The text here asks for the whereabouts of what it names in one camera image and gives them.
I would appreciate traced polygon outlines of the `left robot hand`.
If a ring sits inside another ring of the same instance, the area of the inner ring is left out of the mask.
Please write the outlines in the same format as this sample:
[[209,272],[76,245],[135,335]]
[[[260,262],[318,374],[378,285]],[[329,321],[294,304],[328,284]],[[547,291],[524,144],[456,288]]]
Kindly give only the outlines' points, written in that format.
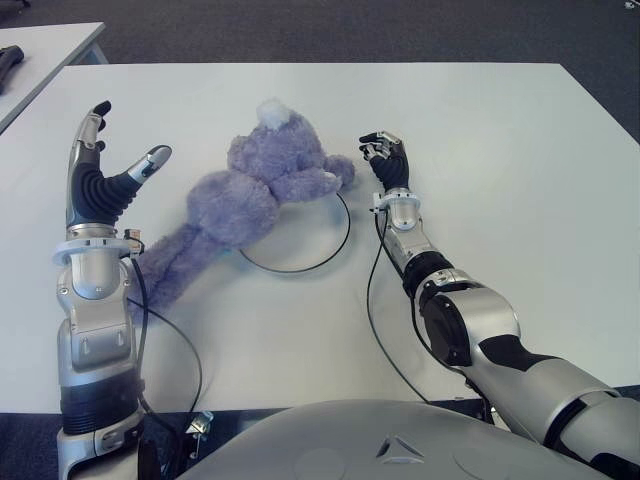
[[69,155],[66,193],[66,227],[104,224],[113,227],[141,189],[170,159],[172,149],[157,145],[122,173],[106,176],[101,168],[105,143],[98,134],[112,108],[106,100],[81,121]]

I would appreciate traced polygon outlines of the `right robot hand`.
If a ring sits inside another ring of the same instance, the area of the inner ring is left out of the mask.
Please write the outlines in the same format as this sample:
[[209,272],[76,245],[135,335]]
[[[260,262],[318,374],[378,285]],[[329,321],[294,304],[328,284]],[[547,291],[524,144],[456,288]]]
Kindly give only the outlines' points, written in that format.
[[386,191],[409,188],[409,162],[403,142],[386,132],[373,132],[359,138],[359,150]]

